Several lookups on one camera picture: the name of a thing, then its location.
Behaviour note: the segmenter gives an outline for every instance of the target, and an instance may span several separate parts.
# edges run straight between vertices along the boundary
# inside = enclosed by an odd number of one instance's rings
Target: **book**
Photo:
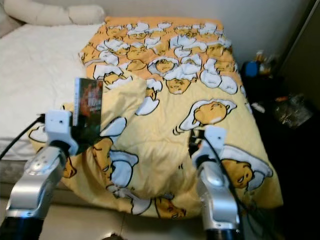
[[[93,144],[100,136],[103,81],[77,77],[74,86],[72,125],[77,138]]]

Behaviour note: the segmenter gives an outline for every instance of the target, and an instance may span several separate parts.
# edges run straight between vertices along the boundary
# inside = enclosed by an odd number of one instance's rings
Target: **white pillow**
[[[88,25],[104,21],[105,12],[98,5],[54,6],[32,0],[5,0],[4,10],[16,19],[33,25]]]
[[[17,22],[13,18],[9,17],[0,5],[0,38],[20,27],[21,25],[22,24],[20,22]]]
[[[105,19],[105,11],[98,5],[81,5],[68,7],[69,17],[74,24],[100,24]]]

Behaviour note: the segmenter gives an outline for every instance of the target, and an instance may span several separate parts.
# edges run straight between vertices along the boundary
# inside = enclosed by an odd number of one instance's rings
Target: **bed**
[[[240,199],[262,208],[282,205],[219,21],[107,17],[102,25],[26,24],[3,37],[0,48],[1,148],[36,114],[64,103],[72,111],[75,77],[103,80],[101,140],[68,158],[62,179],[87,202],[134,215],[197,216],[188,137],[215,125],[228,131],[221,157]],[[37,125],[5,157],[1,177],[9,178],[45,141]]]

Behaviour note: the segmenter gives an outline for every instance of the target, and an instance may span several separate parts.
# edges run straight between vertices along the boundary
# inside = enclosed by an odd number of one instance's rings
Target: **tiled floor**
[[[8,200],[0,198],[0,223]],[[246,220],[248,240],[262,240],[251,231]],[[205,240],[201,218],[162,220],[124,214],[101,208],[52,205],[43,225],[40,240],[101,240],[111,233],[127,240]]]

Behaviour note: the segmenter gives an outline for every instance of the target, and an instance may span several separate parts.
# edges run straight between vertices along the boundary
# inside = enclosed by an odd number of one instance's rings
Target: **cartoon print duvet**
[[[107,17],[80,56],[104,93],[101,139],[68,158],[64,170],[63,182],[77,195],[134,215],[197,216],[188,140],[190,130],[215,125],[227,130],[221,159],[240,199],[283,204],[220,22]],[[43,126],[29,137],[38,150]]]

